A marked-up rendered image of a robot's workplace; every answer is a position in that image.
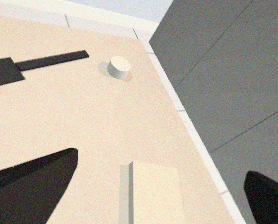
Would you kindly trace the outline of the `cream flat rectangular board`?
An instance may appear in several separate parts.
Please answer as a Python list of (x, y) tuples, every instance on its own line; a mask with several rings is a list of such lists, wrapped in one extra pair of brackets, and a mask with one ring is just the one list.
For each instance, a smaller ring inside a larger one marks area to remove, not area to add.
[(177, 168), (129, 164), (128, 224), (185, 224)]

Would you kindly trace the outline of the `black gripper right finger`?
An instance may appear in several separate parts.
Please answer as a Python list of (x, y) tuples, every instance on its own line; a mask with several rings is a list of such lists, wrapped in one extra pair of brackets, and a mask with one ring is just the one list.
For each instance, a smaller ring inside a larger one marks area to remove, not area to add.
[(248, 171), (244, 191), (257, 224), (278, 224), (278, 182)]

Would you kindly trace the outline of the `white short cylinder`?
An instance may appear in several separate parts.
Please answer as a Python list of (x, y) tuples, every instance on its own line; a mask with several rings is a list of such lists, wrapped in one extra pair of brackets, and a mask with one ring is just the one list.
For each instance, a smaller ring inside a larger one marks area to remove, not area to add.
[(113, 56), (108, 64), (107, 71), (112, 77), (123, 79), (129, 72), (130, 67), (129, 62), (123, 57)]

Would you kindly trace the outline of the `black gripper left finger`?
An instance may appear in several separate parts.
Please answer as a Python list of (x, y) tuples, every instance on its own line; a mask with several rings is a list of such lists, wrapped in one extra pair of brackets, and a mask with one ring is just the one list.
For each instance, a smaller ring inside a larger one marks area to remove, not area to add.
[(0, 224), (46, 224), (78, 165), (67, 148), (0, 169)]

